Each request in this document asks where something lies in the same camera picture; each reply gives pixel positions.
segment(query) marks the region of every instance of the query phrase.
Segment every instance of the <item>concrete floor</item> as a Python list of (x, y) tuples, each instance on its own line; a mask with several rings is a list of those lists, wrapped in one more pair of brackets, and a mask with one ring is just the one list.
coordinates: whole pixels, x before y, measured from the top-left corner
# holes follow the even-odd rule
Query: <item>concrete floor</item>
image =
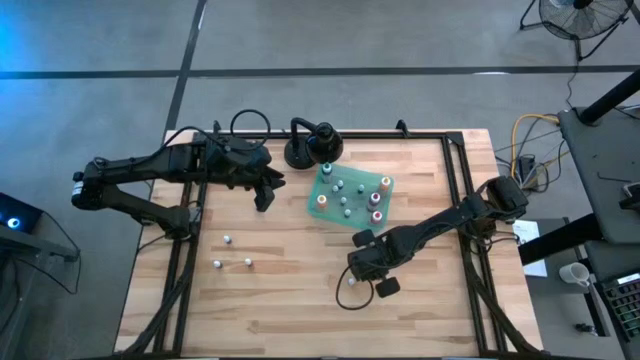
[[(0, 0), (0, 72), (178, 70), (196, 0)], [(571, 43), (544, 29), (518, 32), (527, 0), (210, 1), (193, 69), (359, 66), (570, 66)], [(533, 11), (530, 21), (536, 20)], [(637, 64), (632, 18), (588, 65)], [(626, 73), (579, 74), (575, 105), (587, 105)], [(264, 111), (274, 128), (293, 116), (339, 128), (488, 128), (508, 145), (523, 113), (567, 108), (570, 74), (190, 79), (177, 126), (227, 127), (243, 108)], [(176, 79), (0, 80), (0, 191), (44, 208), (82, 248), (80, 294), (42, 281), (24, 335), (22, 359), (109, 354), (125, 300), (140, 227), (113, 211), (70, 204), (71, 176), (93, 156), (151, 153), (160, 144)], [(640, 102), (632, 98), (628, 104)], [(238, 127), (257, 128), (248, 120)], [(543, 123), (532, 133), (552, 130)], [(526, 153), (552, 158), (559, 134)], [(551, 169), (551, 176), (557, 169)], [(532, 195), (526, 217), (578, 218), (590, 212), (570, 157), (562, 178)], [(146, 197), (148, 189), (127, 188)], [(75, 269), (58, 269), (71, 281)], [(531, 294), (545, 348), (573, 356), (621, 358), (615, 339), (577, 335), (586, 306), (571, 296)], [(557, 309), (565, 309), (559, 316)]]

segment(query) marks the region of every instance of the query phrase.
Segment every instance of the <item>white paper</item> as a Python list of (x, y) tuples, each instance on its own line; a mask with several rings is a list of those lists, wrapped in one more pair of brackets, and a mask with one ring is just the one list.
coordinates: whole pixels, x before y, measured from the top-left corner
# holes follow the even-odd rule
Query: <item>white paper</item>
[[(520, 244), (526, 244), (540, 236), (538, 223), (535, 221), (516, 220), (513, 232), (520, 237)], [(524, 267), (524, 274), (529, 276), (547, 277), (547, 267), (544, 260), (539, 260)]]

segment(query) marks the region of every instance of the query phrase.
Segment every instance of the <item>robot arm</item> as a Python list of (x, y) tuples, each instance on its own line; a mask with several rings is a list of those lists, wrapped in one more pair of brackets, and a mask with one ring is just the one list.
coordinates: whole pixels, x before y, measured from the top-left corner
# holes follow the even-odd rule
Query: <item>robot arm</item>
[[(485, 189), (488, 200), (482, 198)], [(410, 261), (427, 241), (463, 227), (472, 234), (489, 237), (496, 230), (496, 220), (508, 221), (522, 216), (527, 204), (527, 198), (512, 178), (491, 179), (459, 205), (417, 225), (397, 226), (378, 236), (371, 230), (355, 234), (353, 243), (362, 249), (348, 254), (351, 272), (359, 281), (383, 280), (376, 285), (378, 295), (392, 295), (400, 290), (400, 285), (395, 278), (386, 279), (389, 270)]]
[(111, 208), (131, 215), (142, 224), (158, 223), (174, 239), (191, 234), (188, 208), (163, 207), (125, 193), (117, 185), (163, 179), (172, 183), (224, 184), (229, 189), (242, 186), (246, 190), (254, 189), (257, 210), (266, 211), (275, 197), (273, 190), (285, 184), (284, 175), (267, 166), (271, 162), (267, 148), (219, 135), (218, 130), (217, 124), (213, 134), (199, 130), (191, 143), (165, 144), (146, 157), (115, 161), (95, 158), (84, 172), (74, 174), (71, 202), (83, 210)]

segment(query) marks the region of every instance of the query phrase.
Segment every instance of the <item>wood grain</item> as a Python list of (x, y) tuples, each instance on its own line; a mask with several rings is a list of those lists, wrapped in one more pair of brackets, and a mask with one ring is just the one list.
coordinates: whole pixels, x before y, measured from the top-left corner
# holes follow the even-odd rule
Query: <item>wood grain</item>
[[(464, 130), (474, 185), (497, 176), (487, 130)], [(185, 133), (177, 142), (188, 141)], [(415, 259), (391, 271), (402, 291), (374, 298), (361, 311), (335, 303), (335, 287), (354, 250), (355, 229), (317, 220), (306, 212), (314, 167), (289, 168), (284, 141), (267, 146), (271, 166), (285, 174), (266, 213), (253, 205), (253, 192), (210, 185), (204, 210), (196, 272), (183, 347), (185, 356), (409, 357), (477, 354), (467, 289), (454, 231), (430, 241)], [(462, 175), (454, 151), (458, 187)], [(340, 165), (395, 178), (387, 227), (414, 224), (451, 206), (442, 148), (436, 140), (348, 140)], [(179, 203), (181, 185), (157, 181), (154, 202)], [(160, 234), (144, 231), (142, 243)], [(224, 235), (231, 235), (227, 246)], [(137, 258), (116, 349), (126, 348), (160, 304), (171, 244), (158, 242)], [(254, 262), (244, 265), (245, 258)], [(222, 269), (212, 266), (223, 262)], [(500, 305), (535, 346), (540, 335), (515, 243), (490, 253)], [(366, 301), (366, 283), (343, 284), (341, 299)], [(486, 309), (485, 329), (492, 330)], [(173, 336), (170, 319), (168, 338)]]

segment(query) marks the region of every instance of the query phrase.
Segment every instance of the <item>keyboard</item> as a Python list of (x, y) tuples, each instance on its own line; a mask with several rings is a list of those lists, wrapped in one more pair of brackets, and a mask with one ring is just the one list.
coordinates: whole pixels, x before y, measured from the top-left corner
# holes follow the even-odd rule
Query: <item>keyboard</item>
[(627, 342), (640, 339), (640, 272), (602, 284), (601, 295)]

